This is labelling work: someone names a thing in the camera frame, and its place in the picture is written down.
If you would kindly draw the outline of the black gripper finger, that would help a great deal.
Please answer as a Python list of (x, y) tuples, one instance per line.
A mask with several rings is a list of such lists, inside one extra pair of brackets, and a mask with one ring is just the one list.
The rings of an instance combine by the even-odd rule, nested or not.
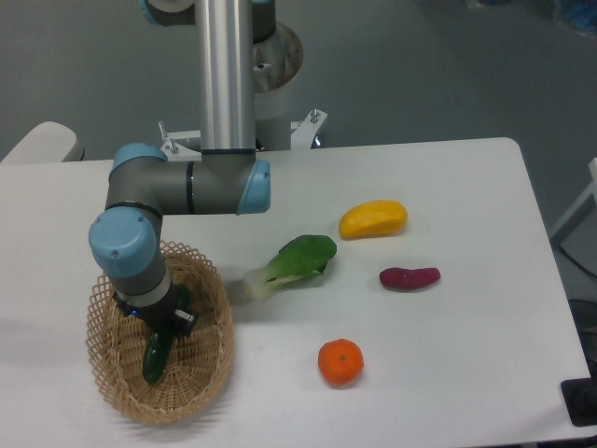
[(174, 312), (174, 330), (184, 337), (188, 337), (195, 327), (197, 322), (197, 315), (176, 309)]

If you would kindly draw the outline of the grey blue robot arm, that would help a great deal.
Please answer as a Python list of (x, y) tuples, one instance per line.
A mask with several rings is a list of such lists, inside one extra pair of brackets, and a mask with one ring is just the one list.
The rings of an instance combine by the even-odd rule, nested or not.
[(89, 244), (126, 316), (189, 334), (196, 317), (176, 298), (160, 252), (168, 215), (256, 214), (271, 203), (270, 166), (256, 156), (253, 46), (276, 28), (272, 1), (144, 1), (162, 26), (192, 24), (201, 56), (201, 156), (170, 161), (135, 143), (116, 154)]

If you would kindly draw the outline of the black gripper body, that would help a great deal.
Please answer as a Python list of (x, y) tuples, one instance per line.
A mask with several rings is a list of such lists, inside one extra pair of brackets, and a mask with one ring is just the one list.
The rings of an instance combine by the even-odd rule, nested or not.
[(145, 307), (125, 302), (117, 292), (113, 293), (112, 299), (124, 317), (132, 316), (141, 319), (152, 329), (164, 326), (177, 335), (179, 333), (174, 330), (174, 312), (176, 309), (187, 310), (187, 287), (171, 284), (167, 293), (159, 301)]

